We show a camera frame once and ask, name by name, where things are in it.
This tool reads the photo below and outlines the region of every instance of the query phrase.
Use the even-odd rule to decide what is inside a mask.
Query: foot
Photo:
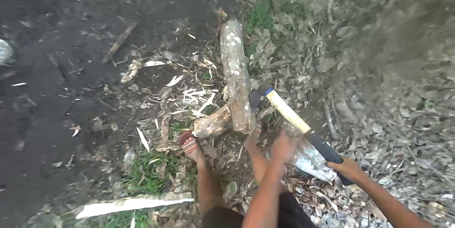
[[[251,147],[256,147],[256,143],[258,141],[259,135],[261,134],[261,125],[258,124],[258,126],[245,138],[245,141],[243,142],[243,145],[245,148],[251,149]]]
[[[188,138],[185,143],[182,144],[182,149],[186,155],[188,155],[193,161],[204,162],[205,156],[196,142],[196,138]]]

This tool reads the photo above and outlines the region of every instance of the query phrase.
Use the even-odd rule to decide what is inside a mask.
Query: person
[[[268,161],[256,146],[260,133],[258,126],[243,143],[253,163],[254,180],[259,185],[245,216],[224,201],[219,180],[210,172],[196,139],[190,132],[182,134],[182,148],[197,165],[197,196],[203,228],[315,228],[293,194],[281,184],[285,165],[294,158],[295,142],[282,131],[273,143],[272,158]],[[343,159],[342,164],[326,165],[363,189],[395,228],[432,227],[371,180],[354,160]]]

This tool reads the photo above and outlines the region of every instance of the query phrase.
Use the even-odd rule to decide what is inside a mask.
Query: dark soil
[[[190,50],[191,45],[211,39],[210,28],[217,25],[214,10],[223,7],[229,13],[230,2],[0,0],[0,39],[14,49],[14,62],[0,67],[0,75],[17,71],[0,81],[0,189],[4,189],[0,227],[20,227],[45,203],[57,197],[63,200],[68,184],[81,176],[99,176],[99,169],[80,160],[82,153],[128,139],[128,128],[134,124],[129,121],[131,115],[114,111],[116,100],[103,94],[104,85],[120,84],[120,73],[129,64],[101,63],[117,36],[133,22],[139,23],[114,55],[114,62],[125,60],[136,46],[146,45],[151,51],[164,37],[174,42],[173,47]],[[176,39],[171,33],[175,29],[171,21],[183,18],[189,19],[196,40]],[[31,27],[21,22],[30,22]],[[11,86],[19,82],[27,85]],[[97,116],[117,123],[120,133],[94,132]],[[75,137],[71,137],[73,124],[82,128]],[[21,141],[23,149],[18,147]],[[71,169],[52,166],[60,161],[67,164],[73,154]],[[85,197],[78,196],[72,203],[84,203]]]

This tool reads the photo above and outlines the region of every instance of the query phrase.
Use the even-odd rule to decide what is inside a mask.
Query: bark
[[[226,104],[211,115],[194,121],[193,134],[198,138],[208,138],[222,134],[232,128],[232,116]]]
[[[238,20],[221,25],[220,52],[232,112],[232,127],[235,131],[248,134],[256,127],[256,117],[248,99],[251,87],[242,35],[242,24]]]

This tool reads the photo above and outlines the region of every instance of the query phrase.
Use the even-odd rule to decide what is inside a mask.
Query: hand
[[[354,183],[358,183],[361,180],[368,178],[367,174],[365,174],[365,172],[356,161],[345,156],[341,157],[343,158],[343,163],[337,164],[334,162],[327,162],[325,165],[338,171],[345,178],[351,180]]]
[[[273,143],[273,160],[279,163],[285,163],[292,160],[295,156],[295,148],[296,143],[287,136],[285,130],[282,130]]]

